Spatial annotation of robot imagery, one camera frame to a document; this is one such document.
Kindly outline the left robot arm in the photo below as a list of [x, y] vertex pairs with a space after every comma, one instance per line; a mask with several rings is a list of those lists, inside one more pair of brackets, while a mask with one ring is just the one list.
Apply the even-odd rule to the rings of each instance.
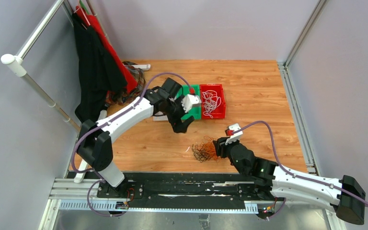
[[112, 144], [137, 123], [157, 113], [167, 116], [174, 133], [186, 133], [194, 117], [182, 118], [191, 109], [199, 107], [201, 99], [193, 87], [189, 87], [189, 94], [178, 96], [181, 88], [179, 83], [167, 78], [162, 86], [146, 87], [139, 97], [119, 112], [96, 122], [86, 120], [82, 124], [73, 153], [110, 185], [109, 192], [114, 197], [124, 197], [128, 186], [123, 182], [124, 174], [113, 162]]

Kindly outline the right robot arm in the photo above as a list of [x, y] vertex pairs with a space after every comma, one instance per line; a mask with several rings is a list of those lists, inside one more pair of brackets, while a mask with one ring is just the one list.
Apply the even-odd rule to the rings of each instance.
[[354, 177], [338, 179], [299, 172], [256, 157], [239, 141], [227, 143], [227, 138], [212, 143], [217, 157], [229, 159], [239, 174], [254, 182], [259, 199], [278, 197], [311, 203], [334, 211], [345, 222], [364, 225], [366, 193]]

